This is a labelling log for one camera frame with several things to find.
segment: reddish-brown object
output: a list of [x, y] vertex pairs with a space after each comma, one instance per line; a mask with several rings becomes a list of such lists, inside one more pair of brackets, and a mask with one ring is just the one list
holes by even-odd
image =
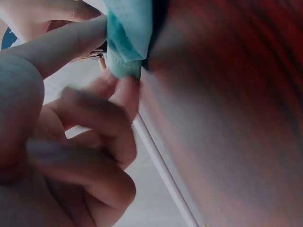
[[104, 56], [101, 56], [98, 59], [98, 62], [99, 62], [99, 66], [100, 66], [101, 70], [105, 70], [107, 68], [107, 66], [105, 64], [105, 58], [104, 58]]
[[303, 2], [171, 0], [143, 105], [208, 227], [303, 226]]

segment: teal cloth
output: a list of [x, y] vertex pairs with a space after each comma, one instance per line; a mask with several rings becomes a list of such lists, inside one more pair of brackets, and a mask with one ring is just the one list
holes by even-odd
[[152, 36], [152, 0], [104, 0], [107, 9], [107, 66], [118, 78], [141, 76]]

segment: skin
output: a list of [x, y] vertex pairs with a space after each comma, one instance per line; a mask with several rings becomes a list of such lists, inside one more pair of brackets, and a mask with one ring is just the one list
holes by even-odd
[[[43, 80], [105, 38], [106, 18], [98, 17], [0, 52], [2, 227], [111, 227], [133, 201], [124, 170], [136, 156], [139, 82], [106, 70], [42, 106]], [[75, 125], [90, 130], [67, 139]]]
[[98, 16], [98, 10], [81, 0], [0, 0], [0, 17], [24, 42]]

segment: blue object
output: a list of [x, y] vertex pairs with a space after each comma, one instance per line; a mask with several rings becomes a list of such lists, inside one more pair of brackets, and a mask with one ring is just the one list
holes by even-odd
[[11, 31], [10, 28], [6, 30], [4, 33], [2, 44], [1, 44], [1, 50], [5, 50], [10, 48], [15, 41], [17, 41], [18, 38], [15, 36], [15, 34]]
[[152, 0], [104, 0], [107, 15], [107, 65], [118, 78], [141, 76], [152, 36]]

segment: white rod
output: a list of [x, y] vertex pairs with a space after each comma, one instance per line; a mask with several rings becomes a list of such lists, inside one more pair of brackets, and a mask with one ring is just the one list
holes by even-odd
[[162, 180], [164, 181], [168, 191], [170, 192], [188, 227], [199, 227], [187, 203], [185, 202], [175, 180], [173, 179], [166, 163], [164, 162], [162, 155], [160, 154], [156, 144], [154, 143], [150, 133], [148, 132], [147, 127], [140, 114], [138, 114], [138, 116], [134, 120], [134, 127], [140, 135], [144, 146], [146, 147], [149, 155], [151, 156], [152, 161], [154, 162]]

